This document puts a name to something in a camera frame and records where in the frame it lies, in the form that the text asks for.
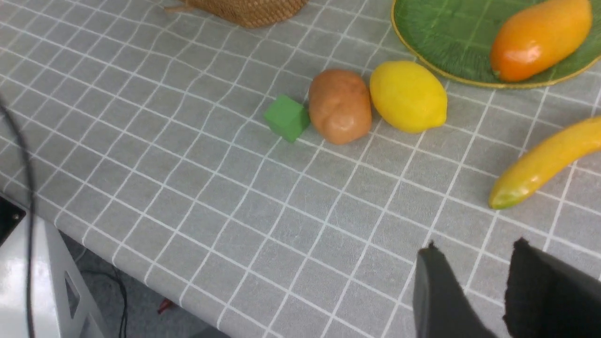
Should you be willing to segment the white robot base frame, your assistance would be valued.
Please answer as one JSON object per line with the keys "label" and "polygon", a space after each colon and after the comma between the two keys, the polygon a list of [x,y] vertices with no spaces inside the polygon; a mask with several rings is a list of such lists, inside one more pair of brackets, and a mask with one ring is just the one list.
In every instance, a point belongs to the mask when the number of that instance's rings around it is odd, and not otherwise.
{"label": "white robot base frame", "polygon": [[[37,338],[116,338],[56,226],[35,216],[32,314]],[[0,335],[27,338],[29,211],[1,198]]]}

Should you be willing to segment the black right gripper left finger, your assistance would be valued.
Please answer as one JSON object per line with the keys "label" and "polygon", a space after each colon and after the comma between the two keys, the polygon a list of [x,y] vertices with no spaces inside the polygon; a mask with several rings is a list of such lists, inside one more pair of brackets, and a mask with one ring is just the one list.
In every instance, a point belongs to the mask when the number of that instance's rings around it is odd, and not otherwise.
{"label": "black right gripper left finger", "polygon": [[433,242],[416,257],[413,311],[417,338],[495,338],[473,310],[444,253]]}

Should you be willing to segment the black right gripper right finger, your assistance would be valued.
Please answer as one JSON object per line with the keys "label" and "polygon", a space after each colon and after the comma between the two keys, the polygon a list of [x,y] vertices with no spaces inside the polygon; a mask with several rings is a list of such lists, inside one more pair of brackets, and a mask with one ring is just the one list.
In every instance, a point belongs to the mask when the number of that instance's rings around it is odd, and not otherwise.
{"label": "black right gripper right finger", "polygon": [[513,338],[598,338],[601,284],[521,238],[509,264],[503,320]]}

